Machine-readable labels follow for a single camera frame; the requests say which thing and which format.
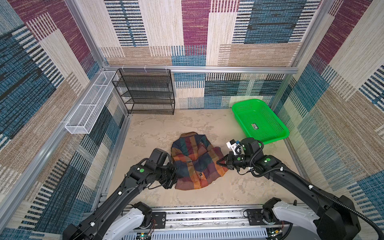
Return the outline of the plaid long sleeve shirt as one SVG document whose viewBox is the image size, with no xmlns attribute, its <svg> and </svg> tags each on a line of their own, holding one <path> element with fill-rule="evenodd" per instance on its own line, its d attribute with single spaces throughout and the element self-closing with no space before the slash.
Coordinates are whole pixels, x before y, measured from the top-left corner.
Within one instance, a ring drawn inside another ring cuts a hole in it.
<svg viewBox="0 0 384 240">
<path fill-rule="evenodd" d="M 181 134 L 172 144 L 171 157 L 178 175 L 175 189 L 181 191 L 205 188 L 228 171 L 217 164 L 224 157 L 221 148 L 196 132 Z"/>
</svg>

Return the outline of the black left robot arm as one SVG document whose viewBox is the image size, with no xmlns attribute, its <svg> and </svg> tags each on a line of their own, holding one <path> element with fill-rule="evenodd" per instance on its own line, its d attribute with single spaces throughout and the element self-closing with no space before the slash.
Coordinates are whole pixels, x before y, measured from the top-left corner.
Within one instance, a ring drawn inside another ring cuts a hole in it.
<svg viewBox="0 0 384 240">
<path fill-rule="evenodd" d="M 64 240 L 117 240 L 135 228 L 149 226 L 152 209 L 143 203 L 133 206 L 128 214 L 116 221 L 126 206 L 140 192 L 158 181 L 165 189 L 177 181 L 176 168 L 168 163 L 157 166 L 132 166 L 115 192 L 78 226 L 70 224 L 63 232 Z"/>
</svg>

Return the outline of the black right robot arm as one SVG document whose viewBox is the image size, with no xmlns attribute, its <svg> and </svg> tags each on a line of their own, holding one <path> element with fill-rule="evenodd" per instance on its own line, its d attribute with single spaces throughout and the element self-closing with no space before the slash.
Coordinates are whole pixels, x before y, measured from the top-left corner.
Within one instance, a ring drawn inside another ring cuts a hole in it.
<svg viewBox="0 0 384 240">
<path fill-rule="evenodd" d="M 362 215 L 349 198 L 321 190 L 274 156 L 262 152 L 245 155 L 230 152 L 217 164 L 229 170 L 247 169 L 256 178 L 279 184 L 307 205 L 301 208 L 272 198 L 260 212 L 267 225 L 288 222 L 317 234 L 322 240 L 352 240 L 361 231 L 359 218 Z"/>
</svg>

